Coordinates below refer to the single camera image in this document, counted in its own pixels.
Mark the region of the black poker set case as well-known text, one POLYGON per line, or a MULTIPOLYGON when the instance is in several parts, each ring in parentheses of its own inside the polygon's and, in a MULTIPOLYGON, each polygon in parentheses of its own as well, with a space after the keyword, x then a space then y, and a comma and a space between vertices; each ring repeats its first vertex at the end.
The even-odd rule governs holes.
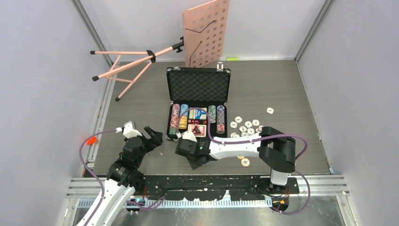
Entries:
POLYGON ((177 141, 177 136, 169 132, 174 104, 187 104, 189 107, 199 108, 223 105, 224 115, 227 116, 230 69, 168 67, 166 78, 171 102, 166 131, 167 140, 177 141))

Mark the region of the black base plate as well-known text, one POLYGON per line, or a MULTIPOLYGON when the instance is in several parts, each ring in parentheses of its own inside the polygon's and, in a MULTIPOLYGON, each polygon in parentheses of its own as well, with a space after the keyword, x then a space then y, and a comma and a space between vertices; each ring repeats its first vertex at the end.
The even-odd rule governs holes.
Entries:
POLYGON ((229 195, 233 201, 260 200, 263 195, 281 197, 298 194, 296 178, 289 178, 284 186, 272 185, 269 176, 259 175, 164 175, 146 176, 145 184, 134 194, 167 201, 219 201, 229 195))

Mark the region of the red white chip stack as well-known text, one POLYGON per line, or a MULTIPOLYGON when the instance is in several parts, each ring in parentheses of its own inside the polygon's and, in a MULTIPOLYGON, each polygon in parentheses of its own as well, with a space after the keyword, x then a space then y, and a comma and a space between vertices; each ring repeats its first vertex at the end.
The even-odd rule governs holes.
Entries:
POLYGON ((180 116, 180 105, 173 104, 171 110, 170 125, 169 125, 170 128, 178 128, 179 116, 180 116))

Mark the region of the blue yellow chip stack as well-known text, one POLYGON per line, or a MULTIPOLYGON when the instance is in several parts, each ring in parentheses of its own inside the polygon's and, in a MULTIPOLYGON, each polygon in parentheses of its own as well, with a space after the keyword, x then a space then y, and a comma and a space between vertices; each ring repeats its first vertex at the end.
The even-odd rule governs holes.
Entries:
POLYGON ((188 112, 189 106, 187 104, 182 104, 180 107, 180 120, 179 120, 179 129, 187 129, 188 125, 188 112))

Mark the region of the pink music stand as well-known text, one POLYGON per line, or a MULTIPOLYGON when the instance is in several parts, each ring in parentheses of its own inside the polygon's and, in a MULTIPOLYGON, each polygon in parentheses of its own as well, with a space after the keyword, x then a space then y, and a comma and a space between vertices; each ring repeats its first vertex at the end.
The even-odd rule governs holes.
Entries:
POLYGON ((180 41, 158 52, 149 49, 146 51, 91 51, 92 55, 117 55, 109 71, 92 77, 92 81, 105 78, 128 83, 116 97, 115 100, 119 101, 163 54, 183 51, 185 66, 189 68, 201 68, 218 60, 223 53, 229 6, 228 0, 212 0, 183 11, 183 36, 180 41), (117 74, 142 63, 146 65, 134 79, 116 77, 117 74))

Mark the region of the white poker chip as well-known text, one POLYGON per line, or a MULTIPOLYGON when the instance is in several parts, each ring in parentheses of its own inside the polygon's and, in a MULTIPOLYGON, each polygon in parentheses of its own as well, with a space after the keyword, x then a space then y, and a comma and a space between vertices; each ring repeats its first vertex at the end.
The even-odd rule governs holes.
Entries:
POLYGON ((246 131, 247 131, 247 127, 246 127, 246 126, 240 126, 240 127, 239 127, 239 131, 240 131, 241 133, 246 132, 246 131))
POLYGON ((240 116, 235 117, 234 119, 237 123, 241 123, 243 119, 240 116))
POLYGON ((268 114, 273 114, 273 113, 274 113, 274 109, 271 108, 271 107, 268 107, 268 108, 266 109, 266 112, 267 112, 268 114))
POLYGON ((253 124, 252 124, 251 121, 246 121, 246 122, 245 122, 245 126, 246 126, 247 128, 250 128, 250 127, 253 126, 253 124))
POLYGON ((237 138, 237 137, 240 137, 240 135, 237 134, 237 133, 231 133, 231 134, 230 134, 230 137, 231 137, 231 138, 237 138))
POLYGON ((253 134, 255 134, 255 130, 254 130, 253 128, 248 128, 248 129, 247 129, 247 133, 248 133, 249 135, 253 135, 253 134))
POLYGON ((259 125, 260 125, 260 122, 259 122, 259 120, 252 120, 252 124, 253 124, 254 126, 259 126, 259 125))
POLYGON ((230 127, 231 128, 237 128, 237 126, 238 126, 238 123, 237 122, 235 122, 235 121, 232 121, 232 122, 230 122, 230 127))

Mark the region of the green tape piece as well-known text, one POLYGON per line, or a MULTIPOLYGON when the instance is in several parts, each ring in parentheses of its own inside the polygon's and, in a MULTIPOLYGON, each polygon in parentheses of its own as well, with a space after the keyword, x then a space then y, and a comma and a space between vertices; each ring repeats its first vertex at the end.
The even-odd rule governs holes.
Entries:
POLYGON ((238 57, 227 57, 226 61, 239 61, 238 57))

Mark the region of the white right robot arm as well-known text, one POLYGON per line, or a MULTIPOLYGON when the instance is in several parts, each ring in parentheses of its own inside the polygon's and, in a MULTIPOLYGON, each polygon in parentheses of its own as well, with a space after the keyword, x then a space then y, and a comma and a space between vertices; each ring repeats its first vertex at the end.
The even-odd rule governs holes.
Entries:
POLYGON ((271 169, 269 188, 281 193, 287 188, 288 175, 295 171, 296 140, 272 128, 246 137, 202 137, 184 132, 178 139, 175 153, 185 157, 191 168, 197 169, 210 161, 230 157, 257 157, 271 169))

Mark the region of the red playing card deck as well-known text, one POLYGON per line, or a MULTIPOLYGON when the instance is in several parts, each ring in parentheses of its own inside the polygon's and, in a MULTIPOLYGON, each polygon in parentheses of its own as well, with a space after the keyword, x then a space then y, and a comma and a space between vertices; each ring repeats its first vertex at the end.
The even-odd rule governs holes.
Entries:
POLYGON ((200 124, 189 124, 188 131, 191 131, 195 137, 205 137, 207 134, 207 126, 200 124))

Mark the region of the blue red chip stack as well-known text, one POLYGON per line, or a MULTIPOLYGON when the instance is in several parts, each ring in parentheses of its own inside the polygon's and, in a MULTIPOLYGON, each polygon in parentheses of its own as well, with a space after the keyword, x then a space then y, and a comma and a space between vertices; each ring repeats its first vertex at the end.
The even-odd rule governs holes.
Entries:
POLYGON ((225 132, 225 107, 219 105, 216 107, 216 132, 223 134, 225 132))

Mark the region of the green white chip stack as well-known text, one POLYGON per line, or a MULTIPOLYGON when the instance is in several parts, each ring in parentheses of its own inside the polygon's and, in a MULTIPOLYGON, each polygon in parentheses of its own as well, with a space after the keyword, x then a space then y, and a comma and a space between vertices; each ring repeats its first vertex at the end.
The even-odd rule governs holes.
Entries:
POLYGON ((208 114, 210 116, 210 122, 216 123, 216 106, 215 105, 210 105, 208 107, 208 114))

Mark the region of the orange clip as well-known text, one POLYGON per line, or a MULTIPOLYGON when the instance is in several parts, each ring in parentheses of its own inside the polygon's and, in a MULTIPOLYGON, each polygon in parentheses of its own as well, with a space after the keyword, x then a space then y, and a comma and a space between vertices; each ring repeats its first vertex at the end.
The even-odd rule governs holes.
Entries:
POLYGON ((90 137, 90 138, 86 141, 86 145, 93 145, 93 144, 96 143, 96 141, 97 141, 97 137, 96 137, 96 136, 90 137))

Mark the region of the blue playing card deck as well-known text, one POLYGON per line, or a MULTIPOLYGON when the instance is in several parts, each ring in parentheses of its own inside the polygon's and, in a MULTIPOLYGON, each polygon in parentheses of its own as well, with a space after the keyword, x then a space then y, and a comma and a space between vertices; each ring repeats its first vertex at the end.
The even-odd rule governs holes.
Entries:
POLYGON ((193 119, 193 120, 206 120, 207 119, 207 108, 201 108, 201 110, 198 109, 191 109, 189 111, 189 119, 193 119))

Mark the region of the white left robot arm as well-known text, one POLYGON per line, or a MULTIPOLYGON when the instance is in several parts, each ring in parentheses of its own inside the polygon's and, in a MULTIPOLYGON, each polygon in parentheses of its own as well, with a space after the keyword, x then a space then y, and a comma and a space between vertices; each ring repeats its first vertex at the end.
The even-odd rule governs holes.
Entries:
POLYGON ((79 149, 82 165, 100 185, 99 194, 77 223, 79 226, 110 226, 119 211, 130 201, 130 197, 144 190, 145 179, 139 167, 145 155, 163 143, 161 132, 156 132, 149 126, 144 130, 149 137, 136 130, 131 121, 123 127, 111 130, 112 133, 123 134, 125 145, 118 159, 109 167, 105 181, 87 166, 83 160, 82 149, 79 149))

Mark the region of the green poker chip stack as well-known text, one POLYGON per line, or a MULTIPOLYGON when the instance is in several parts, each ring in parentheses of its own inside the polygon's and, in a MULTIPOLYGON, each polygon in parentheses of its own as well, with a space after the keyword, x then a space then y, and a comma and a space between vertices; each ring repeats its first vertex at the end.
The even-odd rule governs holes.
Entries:
POLYGON ((177 134, 177 132, 178 132, 178 128, 176 128, 176 127, 170 127, 169 128, 169 135, 170 136, 172 136, 172 135, 176 135, 177 134))

